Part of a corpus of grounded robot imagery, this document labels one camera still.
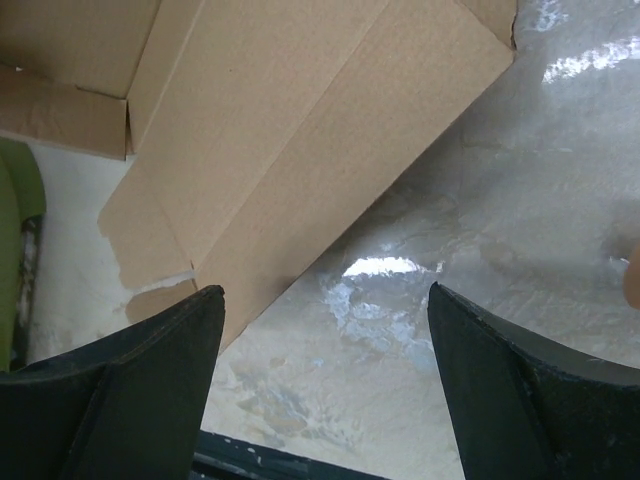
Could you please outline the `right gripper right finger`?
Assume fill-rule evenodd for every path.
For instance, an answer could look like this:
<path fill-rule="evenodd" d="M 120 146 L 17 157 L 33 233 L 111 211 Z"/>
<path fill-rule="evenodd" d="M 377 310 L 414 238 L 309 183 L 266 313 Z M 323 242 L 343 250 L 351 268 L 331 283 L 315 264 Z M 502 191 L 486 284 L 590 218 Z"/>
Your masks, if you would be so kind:
<path fill-rule="evenodd" d="M 638 478 L 638 369 L 511 323 L 439 283 L 428 321 L 466 478 Z"/>

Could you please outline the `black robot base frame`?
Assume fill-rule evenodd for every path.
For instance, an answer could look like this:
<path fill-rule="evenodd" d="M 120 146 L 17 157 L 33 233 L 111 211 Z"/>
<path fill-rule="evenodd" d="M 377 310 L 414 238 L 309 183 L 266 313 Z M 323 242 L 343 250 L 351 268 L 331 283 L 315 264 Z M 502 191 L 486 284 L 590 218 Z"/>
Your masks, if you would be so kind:
<path fill-rule="evenodd" d="M 189 479 L 376 480 L 379 476 L 200 431 Z"/>

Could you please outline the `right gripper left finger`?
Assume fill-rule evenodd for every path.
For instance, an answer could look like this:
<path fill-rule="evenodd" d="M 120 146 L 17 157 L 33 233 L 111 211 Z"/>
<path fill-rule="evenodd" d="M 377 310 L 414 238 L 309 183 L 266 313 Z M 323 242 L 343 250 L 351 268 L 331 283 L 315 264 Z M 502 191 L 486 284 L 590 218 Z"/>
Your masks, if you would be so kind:
<path fill-rule="evenodd" d="M 187 478 L 224 321 L 224 291 L 208 286 L 2 374 L 2 478 Z"/>

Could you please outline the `brown cardboard box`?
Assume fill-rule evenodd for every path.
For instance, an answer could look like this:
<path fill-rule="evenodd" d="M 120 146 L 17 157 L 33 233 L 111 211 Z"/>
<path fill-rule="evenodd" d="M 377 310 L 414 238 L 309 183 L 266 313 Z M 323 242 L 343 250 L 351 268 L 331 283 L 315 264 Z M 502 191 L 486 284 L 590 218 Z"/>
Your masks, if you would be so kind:
<path fill-rule="evenodd" d="M 5 1 L 1 132 L 135 161 L 129 320 L 208 284 L 232 342 L 511 64 L 513 1 Z"/>

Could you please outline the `small ice cream toy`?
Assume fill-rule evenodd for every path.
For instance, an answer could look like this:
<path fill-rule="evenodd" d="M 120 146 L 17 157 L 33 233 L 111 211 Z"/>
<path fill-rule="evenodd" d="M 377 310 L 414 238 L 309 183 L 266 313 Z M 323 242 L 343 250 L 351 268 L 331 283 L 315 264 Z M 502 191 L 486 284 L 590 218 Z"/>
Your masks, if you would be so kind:
<path fill-rule="evenodd" d="M 637 246 L 629 256 L 623 276 L 623 293 L 627 303 L 634 309 L 640 309 L 640 247 Z"/>

